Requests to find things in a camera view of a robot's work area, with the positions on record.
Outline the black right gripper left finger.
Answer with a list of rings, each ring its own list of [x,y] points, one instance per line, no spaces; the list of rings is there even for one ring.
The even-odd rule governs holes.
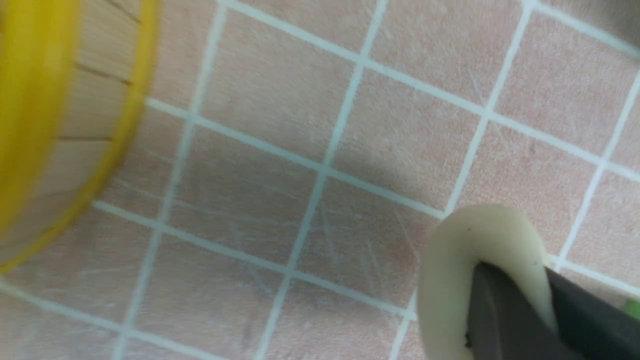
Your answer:
[[[466,347],[473,360],[582,360],[499,268],[476,265],[471,284]]]

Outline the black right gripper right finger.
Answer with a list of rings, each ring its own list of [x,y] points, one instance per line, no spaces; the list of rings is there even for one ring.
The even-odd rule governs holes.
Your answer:
[[[550,268],[560,341],[579,360],[638,360],[640,322]]]

